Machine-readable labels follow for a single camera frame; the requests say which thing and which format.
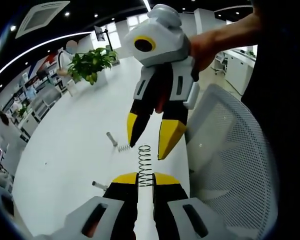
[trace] green leaves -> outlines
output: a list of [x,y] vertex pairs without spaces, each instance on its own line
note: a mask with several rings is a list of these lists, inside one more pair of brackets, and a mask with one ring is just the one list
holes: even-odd
[[111,62],[116,60],[115,51],[107,51],[103,47],[90,50],[87,53],[76,53],[70,63],[68,73],[75,81],[84,78],[91,85],[97,82],[98,72],[111,68]]

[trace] human arm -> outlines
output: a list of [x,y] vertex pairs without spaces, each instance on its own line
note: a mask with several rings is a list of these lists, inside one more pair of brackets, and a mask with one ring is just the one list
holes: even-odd
[[192,37],[190,54],[195,58],[196,68],[200,71],[206,69],[221,51],[258,44],[261,19],[260,9],[253,6],[253,13],[245,18]]
[[61,68],[61,69],[57,69],[56,70],[56,74],[58,74],[59,76],[68,76],[68,71],[66,71],[65,69]]
[[59,76],[62,76],[62,77],[66,77],[68,76],[68,69],[66,69],[64,67],[64,56],[63,56],[63,53],[59,53],[60,56],[58,57],[58,60],[57,60],[57,67],[58,69],[56,70],[56,74],[58,74]]

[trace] robotic claw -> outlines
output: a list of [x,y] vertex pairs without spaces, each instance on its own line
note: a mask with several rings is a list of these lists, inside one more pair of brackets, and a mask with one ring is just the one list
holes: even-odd
[[158,159],[163,160],[186,131],[188,110],[200,91],[199,75],[178,12],[158,4],[147,15],[149,19],[125,37],[127,48],[143,64],[127,119],[128,142],[135,146],[154,109],[163,112],[158,148]]
[[[159,240],[251,240],[230,232],[223,217],[197,198],[188,198],[173,176],[153,175],[153,220]],[[64,227],[33,240],[135,240],[138,173],[114,179],[103,197],[71,212]]]

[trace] hand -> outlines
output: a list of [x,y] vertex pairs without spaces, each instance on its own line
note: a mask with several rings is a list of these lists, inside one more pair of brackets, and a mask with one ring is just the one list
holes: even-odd
[[218,53],[215,47],[215,31],[208,31],[190,38],[190,55],[195,59],[195,68],[205,70],[213,62]]

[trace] white desk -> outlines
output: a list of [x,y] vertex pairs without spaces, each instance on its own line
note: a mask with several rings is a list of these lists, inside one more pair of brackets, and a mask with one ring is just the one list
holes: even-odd
[[240,95],[243,95],[250,81],[256,62],[233,50],[226,50],[224,53],[228,58],[225,79]]
[[[51,234],[61,228],[67,214],[93,196],[102,196],[102,185],[121,174],[138,172],[138,146],[151,146],[154,172],[176,177],[189,194],[189,168],[185,138],[170,155],[157,160],[162,114],[154,113],[136,147],[118,152],[106,136],[127,143],[127,116],[142,65],[132,57],[105,71],[108,84],[96,88],[77,84],[78,95],[67,92],[33,133],[18,165],[13,198],[29,231]],[[139,189],[137,239],[155,240],[152,187]]]

